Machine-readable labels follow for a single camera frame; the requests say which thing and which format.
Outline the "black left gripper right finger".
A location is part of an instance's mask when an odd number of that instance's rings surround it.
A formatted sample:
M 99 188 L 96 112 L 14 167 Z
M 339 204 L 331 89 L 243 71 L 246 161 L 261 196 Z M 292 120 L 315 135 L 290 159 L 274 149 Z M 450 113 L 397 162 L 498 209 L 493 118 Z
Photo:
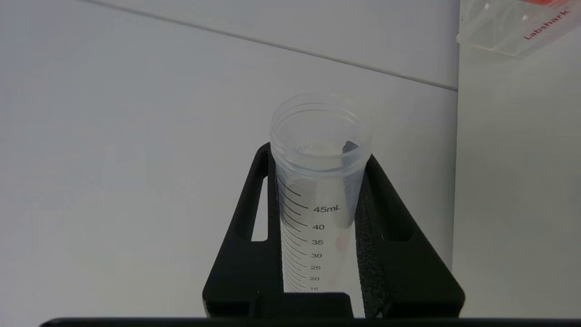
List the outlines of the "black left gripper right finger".
M 375 157 L 355 210 L 355 248 L 366 318 L 458 318 L 465 292 Z

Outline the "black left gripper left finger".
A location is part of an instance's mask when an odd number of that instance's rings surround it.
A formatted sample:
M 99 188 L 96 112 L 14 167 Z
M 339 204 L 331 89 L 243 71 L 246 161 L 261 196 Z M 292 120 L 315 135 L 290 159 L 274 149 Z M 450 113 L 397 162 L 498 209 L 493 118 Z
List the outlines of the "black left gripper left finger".
M 267 184 L 267 238 L 254 242 L 263 183 Z M 228 230 L 203 289 L 209 318 L 247 318 L 253 302 L 284 291 L 280 210 L 270 144 L 256 152 Z

